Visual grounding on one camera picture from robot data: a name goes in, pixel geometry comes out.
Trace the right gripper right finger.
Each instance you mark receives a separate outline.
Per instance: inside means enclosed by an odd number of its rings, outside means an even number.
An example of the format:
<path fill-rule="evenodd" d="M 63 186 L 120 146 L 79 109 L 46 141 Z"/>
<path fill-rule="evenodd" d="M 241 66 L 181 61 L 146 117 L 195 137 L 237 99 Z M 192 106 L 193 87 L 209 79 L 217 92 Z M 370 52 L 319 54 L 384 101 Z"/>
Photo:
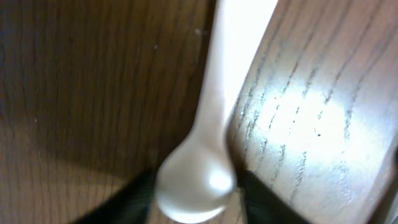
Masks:
<path fill-rule="evenodd" d="M 238 173 L 247 224 L 309 224 L 250 170 Z"/>

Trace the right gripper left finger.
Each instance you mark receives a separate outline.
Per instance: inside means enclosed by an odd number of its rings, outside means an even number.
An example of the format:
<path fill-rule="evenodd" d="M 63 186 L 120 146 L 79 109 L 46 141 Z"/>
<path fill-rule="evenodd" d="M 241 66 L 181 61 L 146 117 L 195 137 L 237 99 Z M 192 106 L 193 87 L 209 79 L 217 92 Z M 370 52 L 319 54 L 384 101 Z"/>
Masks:
<path fill-rule="evenodd" d="M 145 170 L 99 207 L 74 224 L 142 224 L 147 221 L 154 196 L 155 172 Z"/>

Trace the white plastic fork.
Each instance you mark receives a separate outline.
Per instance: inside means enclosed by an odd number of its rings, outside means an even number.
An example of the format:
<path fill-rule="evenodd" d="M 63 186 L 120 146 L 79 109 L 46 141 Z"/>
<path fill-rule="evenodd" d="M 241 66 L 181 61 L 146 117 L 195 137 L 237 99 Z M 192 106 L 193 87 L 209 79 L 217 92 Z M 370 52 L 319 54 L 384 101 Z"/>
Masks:
<path fill-rule="evenodd" d="M 229 120 L 276 5 L 216 2 L 193 126 L 163 161 L 155 182 L 158 208 L 173 221 L 205 222 L 229 204 L 237 186 L 227 147 Z"/>

